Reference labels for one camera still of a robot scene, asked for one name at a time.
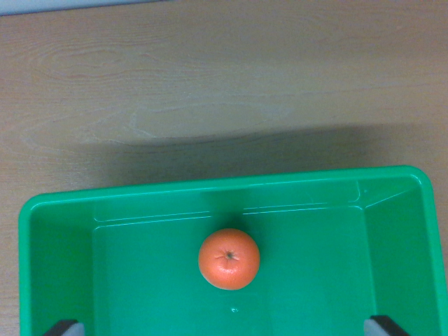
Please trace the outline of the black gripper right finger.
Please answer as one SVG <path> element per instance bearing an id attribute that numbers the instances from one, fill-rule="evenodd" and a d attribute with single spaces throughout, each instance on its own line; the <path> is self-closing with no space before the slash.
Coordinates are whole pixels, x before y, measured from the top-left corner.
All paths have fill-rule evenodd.
<path id="1" fill-rule="evenodd" d="M 364 336 L 409 336 L 402 327 L 387 315 L 374 315 L 363 323 Z"/>

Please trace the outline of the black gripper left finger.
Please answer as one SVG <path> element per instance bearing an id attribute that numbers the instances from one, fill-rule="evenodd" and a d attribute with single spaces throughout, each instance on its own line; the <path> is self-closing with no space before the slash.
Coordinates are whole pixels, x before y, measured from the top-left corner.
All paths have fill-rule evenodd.
<path id="1" fill-rule="evenodd" d="M 85 326 L 83 323 L 65 319 L 59 320 L 49 330 L 43 333 L 43 336 L 84 336 Z"/>

